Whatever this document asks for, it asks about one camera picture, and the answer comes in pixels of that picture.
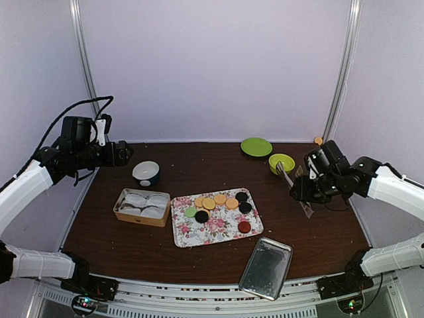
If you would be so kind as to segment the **metal tongs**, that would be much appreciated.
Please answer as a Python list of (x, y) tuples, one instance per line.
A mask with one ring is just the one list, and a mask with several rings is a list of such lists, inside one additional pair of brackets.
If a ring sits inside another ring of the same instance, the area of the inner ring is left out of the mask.
[[(276, 173), (281, 179), (285, 180), (291, 189), (293, 186), (293, 182), (290, 179), (290, 177), (286, 174), (286, 171), (284, 170), (283, 162), (278, 161), (276, 164)], [(301, 205), (301, 208), (303, 209), (305, 216), (310, 219), (314, 213), (309, 203), (299, 202)]]

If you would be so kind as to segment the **beige cookie tin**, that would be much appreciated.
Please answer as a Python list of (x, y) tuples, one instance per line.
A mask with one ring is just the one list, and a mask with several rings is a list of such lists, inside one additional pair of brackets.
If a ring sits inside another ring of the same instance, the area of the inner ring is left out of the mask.
[(170, 202), (169, 193), (125, 188), (113, 212), (120, 221), (165, 227), (170, 214)]

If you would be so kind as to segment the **floral rectangular tray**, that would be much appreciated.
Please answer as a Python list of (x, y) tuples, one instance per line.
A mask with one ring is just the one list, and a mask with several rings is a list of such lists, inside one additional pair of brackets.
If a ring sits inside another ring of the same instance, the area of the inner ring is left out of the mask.
[[(252, 211), (248, 214), (241, 213), (239, 207), (236, 209), (227, 209), (225, 204), (216, 204), (214, 210), (207, 210), (204, 207), (196, 207), (194, 203), (195, 199), (198, 197), (209, 197), (213, 199), (217, 194), (226, 195), (227, 199), (231, 197), (235, 198), (235, 195), (240, 191), (248, 194), (247, 202), (252, 205)], [(195, 207), (198, 211), (208, 211), (208, 222), (201, 224), (195, 220), (195, 217), (186, 217), (185, 210), (188, 207)], [(264, 225), (262, 224), (260, 214), (255, 206), (251, 193), (244, 187), (175, 197), (171, 200), (171, 219), (174, 243), (179, 248), (191, 248), (244, 239), (259, 235), (264, 230)], [(239, 232), (238, 224), (242, 221), (248, 221), (250, 223), (251, 231), (249, 233)]]

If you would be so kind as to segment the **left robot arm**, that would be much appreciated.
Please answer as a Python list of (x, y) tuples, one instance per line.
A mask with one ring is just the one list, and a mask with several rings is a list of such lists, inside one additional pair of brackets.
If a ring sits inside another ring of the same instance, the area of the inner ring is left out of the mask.
[[(81, 170), (120, 167), (129, 163), (133, 148), (124, 140), (108, 142), (111, 116), (99, 119), (67, 116), (52, 146), (36, 149), (26, 168), (1, 188), (1, 230), (24, 208), (66, 176), (82, 181)], [(40, 252), (1, 243), (1, 282), (12, 278), (56, 278), (81, 294), (95, 289), (89, 264), (72, 252)]]

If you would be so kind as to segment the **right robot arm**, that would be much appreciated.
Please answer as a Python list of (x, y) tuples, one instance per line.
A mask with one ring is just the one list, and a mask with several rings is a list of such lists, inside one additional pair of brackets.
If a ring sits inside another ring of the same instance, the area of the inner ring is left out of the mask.
[[(298, 176), (290, 196), (302, 203), (330, 203), (335, 196), (357, 194), (390, 204), (423, 218), (423, 185), (400, 174), (391, 164), (362, 156), (349, 163), (336, 142), (329, 140), (305, 157), (308, 173)], [(365, 277), (423, 265), (423, 235), (359, 254), (340, 277), (344, 292), (354, 292)]]

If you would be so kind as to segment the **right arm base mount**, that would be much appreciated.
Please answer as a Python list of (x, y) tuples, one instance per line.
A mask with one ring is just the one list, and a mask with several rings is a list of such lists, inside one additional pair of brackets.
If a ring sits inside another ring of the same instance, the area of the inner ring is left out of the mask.
[(336, 276), (325, 276), (317, 280), (317, 289), (322, 300), (360, 292), (374, 286), (373, 279), (366, 276), (360, 265), (365, 250), (359, 250)]

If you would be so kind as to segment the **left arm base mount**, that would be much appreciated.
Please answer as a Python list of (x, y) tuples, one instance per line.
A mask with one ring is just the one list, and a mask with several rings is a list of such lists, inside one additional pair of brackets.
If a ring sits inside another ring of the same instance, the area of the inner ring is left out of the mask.
[(65, 252), (75, 264), (74, 273), (69, 279), (58, 279), (60, 287), (73, 293), (88, 295), (99, 301), (113, 301), (118, 288), (118, 281), (90, 274), (89, 262), (73, 252)]

